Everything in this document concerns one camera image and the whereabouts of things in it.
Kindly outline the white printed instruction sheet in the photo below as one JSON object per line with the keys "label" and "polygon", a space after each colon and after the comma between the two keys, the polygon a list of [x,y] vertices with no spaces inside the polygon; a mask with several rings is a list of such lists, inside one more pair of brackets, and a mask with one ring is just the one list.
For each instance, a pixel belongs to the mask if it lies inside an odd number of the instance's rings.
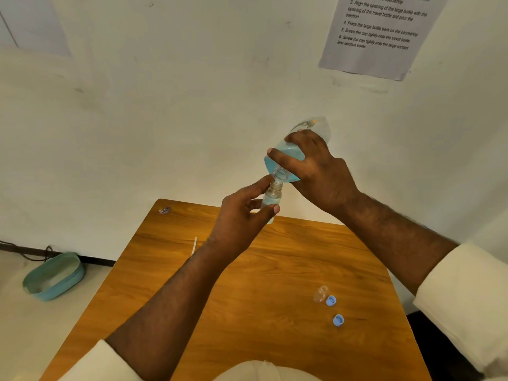
{"label": "white printed instruction sheet", "polygon": [[338,0],[319,68],[402,81],[448,0]]}

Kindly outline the person's left forearm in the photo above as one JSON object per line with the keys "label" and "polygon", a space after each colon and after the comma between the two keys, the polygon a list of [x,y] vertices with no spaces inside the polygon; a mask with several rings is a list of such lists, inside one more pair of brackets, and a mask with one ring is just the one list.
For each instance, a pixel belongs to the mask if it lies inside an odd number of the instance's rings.
{"label": "person's left forearm", "polygon": [[169,381],[215,283],[242,252],[207,240],[106,343],[143,381]]}

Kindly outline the person's right forearm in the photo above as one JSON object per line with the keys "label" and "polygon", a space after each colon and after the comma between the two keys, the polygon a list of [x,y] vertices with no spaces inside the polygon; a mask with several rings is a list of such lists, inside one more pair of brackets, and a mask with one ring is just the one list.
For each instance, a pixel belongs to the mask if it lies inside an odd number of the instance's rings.
{"label": "person's right forearm", "polygon": [[459,246],[361,192],[334,209],[333,215],[414,296],[431,271]]}

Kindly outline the black trousers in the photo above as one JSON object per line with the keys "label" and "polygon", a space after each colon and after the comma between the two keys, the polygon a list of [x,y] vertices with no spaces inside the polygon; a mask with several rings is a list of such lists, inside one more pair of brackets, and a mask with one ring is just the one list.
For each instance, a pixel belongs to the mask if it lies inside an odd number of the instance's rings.
{"label": "black trousers", "polygon": [[407,320],[432,381],[484,381],[485,376],[454,347],[446,335],[421,311]]}

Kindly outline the person's right hand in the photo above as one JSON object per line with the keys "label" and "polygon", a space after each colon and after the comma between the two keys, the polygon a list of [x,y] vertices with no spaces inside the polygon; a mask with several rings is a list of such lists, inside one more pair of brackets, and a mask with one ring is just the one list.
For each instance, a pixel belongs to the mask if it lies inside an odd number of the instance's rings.
{"label": "person's right hand", "polygon": [[303,152],[304,160],[296,160],[276,148],[269,148],[267,156],[299,178],[295,188],[322,211],[344,222],[346,207],[361,193],[341,158],[330,153],[323,140],[323,149]]}

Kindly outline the white shirt front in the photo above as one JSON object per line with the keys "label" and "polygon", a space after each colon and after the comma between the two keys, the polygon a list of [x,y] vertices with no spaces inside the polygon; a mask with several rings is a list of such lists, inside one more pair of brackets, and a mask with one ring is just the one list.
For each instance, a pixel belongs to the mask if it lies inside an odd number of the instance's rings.
{"label": "white shirt front", "polygon": [[298,369],[276,366],[268,361],[245,361],[213,381],[322,381],[314,375]]}

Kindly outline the white left sleeve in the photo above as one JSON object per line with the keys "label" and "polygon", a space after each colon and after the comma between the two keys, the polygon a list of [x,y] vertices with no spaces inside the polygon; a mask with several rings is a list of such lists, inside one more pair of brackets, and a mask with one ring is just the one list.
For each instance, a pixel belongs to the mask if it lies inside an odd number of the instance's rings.
{"label": "white left sleeve", "polygon": [[100,340],[58,381],[143,381],[105,340]]}

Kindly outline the large clear bottle blue liquid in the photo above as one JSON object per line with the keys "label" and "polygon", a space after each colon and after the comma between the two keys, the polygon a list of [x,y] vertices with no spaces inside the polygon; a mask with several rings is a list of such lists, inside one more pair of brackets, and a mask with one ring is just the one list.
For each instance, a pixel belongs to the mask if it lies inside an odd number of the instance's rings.
{"label": "large clear bottle blue liquid", "polygon": [[[305,121],[302,121],[298,123],[296,126],[294,126],[288,134],[295,133],[298,130],[301,129],[307,129],[310,131],[313,131],[314,133],[318,134],[325,143],[328,143],[331,138],[331,129],[329,127],[328,121],[324,116],[320,117],[311,117]],[[296,160],[304,160],[305,155],[299,148],[299,146],[288,143],[285,140],[281,140],[277,145],[276,149],[281,151],[284,154],[289,155],[290,157],[295,158]],[[274,171],[278,168],[280,168],[280,165],[278,165],[275,161],[270,159],[269,156],[265,156],[264,158],[265,166],[267,168],[267,171],[269,174],[273,175]]]}

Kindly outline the small clear travel bottle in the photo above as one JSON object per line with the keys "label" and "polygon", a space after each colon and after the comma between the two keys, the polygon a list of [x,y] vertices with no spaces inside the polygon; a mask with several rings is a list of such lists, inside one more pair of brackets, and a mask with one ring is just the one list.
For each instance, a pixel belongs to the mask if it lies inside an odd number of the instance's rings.
{"label": "small clear travel bottle", "polygon": [[289,172],[280,166],[273,171],[273,181],[263,196],[261,209],[271,204],[279,204],[282,198],[283,184],[287,180],[288,175]]}

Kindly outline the teal plastic basin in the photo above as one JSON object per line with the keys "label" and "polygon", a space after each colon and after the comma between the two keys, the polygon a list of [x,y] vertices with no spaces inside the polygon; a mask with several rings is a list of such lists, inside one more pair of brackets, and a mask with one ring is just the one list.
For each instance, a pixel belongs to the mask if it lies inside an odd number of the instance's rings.
{"label": "teal plastic basin", "polygon": [[85,276],[85,267],[73,252],[62,253],[48,259],[30,271],[22,281],[24,291],[32,297],[47,302],[53,300]]}

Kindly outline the white sleeve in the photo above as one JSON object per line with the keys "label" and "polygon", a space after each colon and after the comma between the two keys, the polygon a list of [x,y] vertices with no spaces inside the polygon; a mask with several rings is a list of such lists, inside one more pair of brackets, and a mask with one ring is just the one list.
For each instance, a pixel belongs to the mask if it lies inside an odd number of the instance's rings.
{"label": "white sleeve", "polygon": [[413,304],[486,381],[508,381],[508,264],[461,244],[432,269]]}
{"label": "white sleeve", "polygon": [[58,381],[143,381],[105,340],[100,340]]}

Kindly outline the white right sleeve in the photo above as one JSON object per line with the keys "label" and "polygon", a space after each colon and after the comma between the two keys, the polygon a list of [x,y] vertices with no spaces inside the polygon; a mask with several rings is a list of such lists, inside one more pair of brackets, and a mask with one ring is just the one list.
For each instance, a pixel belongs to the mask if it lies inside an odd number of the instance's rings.
{"label": "white right sleeve", "polygon": [[432,269],[413,304],[486,381],[508,381],[508,264],[461,244]]}

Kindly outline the person's left hand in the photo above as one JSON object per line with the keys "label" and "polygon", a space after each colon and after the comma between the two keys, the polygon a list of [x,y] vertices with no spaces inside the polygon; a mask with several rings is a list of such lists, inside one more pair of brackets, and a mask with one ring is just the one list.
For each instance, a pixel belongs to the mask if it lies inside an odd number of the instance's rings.
{"label": "person's left hand", "polygon": [[264,194],[272,181],[273,177],[266,175],[223,199],[219,215],[206,245],[227,264],[232,263],[247,250],[257,237],[248,236],[246,203]]}

